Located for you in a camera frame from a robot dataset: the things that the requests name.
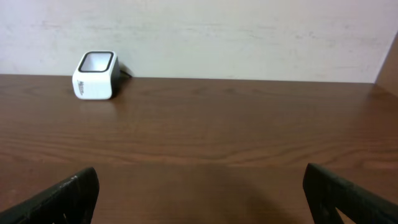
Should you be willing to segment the white barcode scanner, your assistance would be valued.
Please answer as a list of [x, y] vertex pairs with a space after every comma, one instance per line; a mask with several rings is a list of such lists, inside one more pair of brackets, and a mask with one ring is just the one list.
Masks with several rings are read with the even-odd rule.
[[115, 52], [86, 52], [72, 75], [74, 94], [81, 100], [108, 100], [116, 92], [120, 73]]

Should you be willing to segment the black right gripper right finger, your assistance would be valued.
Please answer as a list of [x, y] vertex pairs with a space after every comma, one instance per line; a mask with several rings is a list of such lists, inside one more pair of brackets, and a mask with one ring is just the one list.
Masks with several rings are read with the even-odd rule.
[[396, 204], [318, 164], [307, 165], [303, 190], [316, 224], [343, 223], [338, 212], [355, 223], [397, 223]]

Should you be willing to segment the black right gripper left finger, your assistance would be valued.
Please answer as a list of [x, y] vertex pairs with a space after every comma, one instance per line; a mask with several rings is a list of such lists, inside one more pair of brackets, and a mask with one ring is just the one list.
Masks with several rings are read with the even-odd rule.
[[1, 212], [1, 223], [91, 223], [99, 189], [95, 169], [85, 168]]

